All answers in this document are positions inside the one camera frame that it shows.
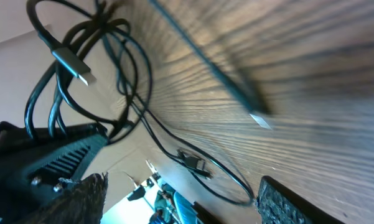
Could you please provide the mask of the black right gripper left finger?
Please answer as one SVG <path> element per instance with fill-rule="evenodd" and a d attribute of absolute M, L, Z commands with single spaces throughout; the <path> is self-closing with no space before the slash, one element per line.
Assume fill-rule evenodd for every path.
<path fill-rule="evenodd" d="M 40 207 L 25 218 L 24 224 L 99 224 L 103 216 L 108 174 L 92 174 L 72 189 Z"/>

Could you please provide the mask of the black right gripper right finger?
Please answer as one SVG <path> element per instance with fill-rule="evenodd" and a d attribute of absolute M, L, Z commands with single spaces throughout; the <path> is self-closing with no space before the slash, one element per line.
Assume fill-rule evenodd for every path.
<path fill-rule="evenodd" d="M 274 178 L 261 178 L 256 207 L 263 223 L 343 224 Z"/>

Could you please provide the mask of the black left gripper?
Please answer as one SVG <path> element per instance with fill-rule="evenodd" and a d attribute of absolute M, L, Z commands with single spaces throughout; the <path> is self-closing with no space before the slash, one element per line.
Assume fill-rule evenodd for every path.
<path fill-rule="evenodd" d="M 37 139 L 26 129 L 0 122 L 0 223 L 18 220 L 22 198 L 46 203 L 82 179 L 98 152 L 106 146 L 106 128 L 98 123 L 56 130 L 38 128 Z"/>

